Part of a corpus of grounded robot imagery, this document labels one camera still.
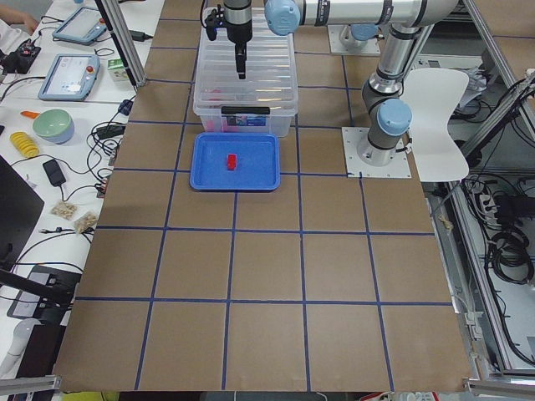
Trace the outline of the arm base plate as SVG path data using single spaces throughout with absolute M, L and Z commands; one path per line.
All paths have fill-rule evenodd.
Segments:
M 368 128 L 343 127 L 344 157 L 348 177 L 410 179 L 407 151 L 401 138 L 391 150 L 371 145 Z
M 330 53 L 375 57 L 380 55 L 378 35 L 374 24 L 328 26 Z

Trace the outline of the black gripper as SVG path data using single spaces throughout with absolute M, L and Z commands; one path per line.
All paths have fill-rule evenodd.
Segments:
M 227 37 L 235 43 L 235 62 L 237 76 L 240 80 L 246 78 L 247 43 L 252 39 L 252 21 L 234 24 L 227 22 Z

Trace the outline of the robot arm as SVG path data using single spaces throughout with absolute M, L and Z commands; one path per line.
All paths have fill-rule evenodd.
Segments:
M 454 1 L 266 1 L 264 15 L 279 36 L 300 26 L 374 24 L 389 32 L 376 70 L 362 88 L 371 126 L 358 146 L 360 159 L 372 166 L 388 165 L 411 119 L 390 121 L 391 115 L 410 112 L 399 99 L 402 78 L 423 27 L 440 22 L 455 8 Z

